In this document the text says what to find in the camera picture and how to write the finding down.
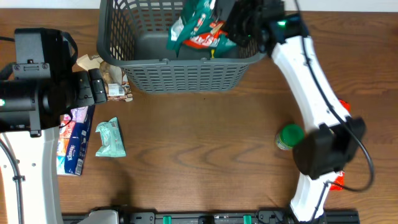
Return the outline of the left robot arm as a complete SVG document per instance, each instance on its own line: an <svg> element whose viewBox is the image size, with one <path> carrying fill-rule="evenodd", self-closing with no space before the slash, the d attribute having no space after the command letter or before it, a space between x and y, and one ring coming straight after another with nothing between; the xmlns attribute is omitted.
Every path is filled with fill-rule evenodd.
<svg viewBox="0 0 398 224"><path fill-rule="evenodd" d="M16 61L1 71L1 179L9 223L61 223L56 151L61 117L105 103L97 68L76 72L68 32L16 29Z"/></svg>

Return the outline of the blue Kleenex tissue pack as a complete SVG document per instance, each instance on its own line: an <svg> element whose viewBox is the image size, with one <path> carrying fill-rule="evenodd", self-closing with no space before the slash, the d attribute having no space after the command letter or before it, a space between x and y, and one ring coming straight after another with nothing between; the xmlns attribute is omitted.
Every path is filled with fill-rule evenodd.
<svg viewBox="0 0 398 224"><path fill-rule="evenodd" d="M58 175L81 175L94 111L95 106L86 106L64 115L57 145Z"/></svg>

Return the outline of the green Nescafe coffee bag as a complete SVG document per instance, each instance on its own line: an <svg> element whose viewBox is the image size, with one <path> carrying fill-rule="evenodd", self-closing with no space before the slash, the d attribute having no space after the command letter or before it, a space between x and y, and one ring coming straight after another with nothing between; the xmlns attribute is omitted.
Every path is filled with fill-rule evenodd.
<svg viewBox="0 0 398 224"><path fill-rule="evenodd" d="M181 46L210 53L220 58L237 47L223 30L226 20L217 11L217 0L189 0L179 18L169 27L166 48L177 55Z"/></svg>

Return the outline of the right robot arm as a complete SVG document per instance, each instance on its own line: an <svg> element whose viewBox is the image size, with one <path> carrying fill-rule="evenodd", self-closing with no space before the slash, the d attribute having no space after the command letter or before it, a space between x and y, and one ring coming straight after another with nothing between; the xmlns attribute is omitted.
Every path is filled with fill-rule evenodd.
<svg viewBox="0 0 398 224"><path fill-rule="evenodd" d="M300 12L288 14L283 1L213 1L215 16L238 46L254 41L287 81L300 109L306 135L293 147L300 172L285 223L326 223L330 189L357 150L364 150L366 126L353 118L332 90L317 59Z"/></svg>

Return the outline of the grey plastic basket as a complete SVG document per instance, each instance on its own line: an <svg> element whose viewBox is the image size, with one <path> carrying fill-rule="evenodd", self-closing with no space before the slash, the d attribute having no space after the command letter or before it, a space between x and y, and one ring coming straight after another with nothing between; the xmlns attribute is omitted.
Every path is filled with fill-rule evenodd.
<svg viewBox="0 0 398 224"><path fill-rule="evenodd" d="M264 58L257 44L234 47L217 58L209 50L183 45L166 48L169 27L177 21L184 1L102 0L99 7L97 51L107 63L121 68L130 82L146 93L227 91L251 64Z"/></svg>

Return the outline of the green lid jar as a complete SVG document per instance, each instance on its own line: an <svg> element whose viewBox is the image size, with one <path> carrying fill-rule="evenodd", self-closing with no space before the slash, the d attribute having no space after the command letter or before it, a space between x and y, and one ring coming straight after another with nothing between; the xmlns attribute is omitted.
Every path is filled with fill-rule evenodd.
<svg viewBox="0 0 398 224"><path fill-rule="evenodd" d="M297 124L284 126L275 136L276 146L284 151L291 150L304 139L304 130Z"/></svg>

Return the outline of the mint green snack packet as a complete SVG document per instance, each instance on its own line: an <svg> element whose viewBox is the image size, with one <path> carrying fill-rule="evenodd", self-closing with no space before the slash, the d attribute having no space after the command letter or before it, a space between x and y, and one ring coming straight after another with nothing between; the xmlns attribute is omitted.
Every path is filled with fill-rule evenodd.
<svg viewBox="0 0 398 224"><path fill-rule="evenodd" d="M102 142L96 157L126 157L117 117L97 125L95 132L100 134Z"/></svg>

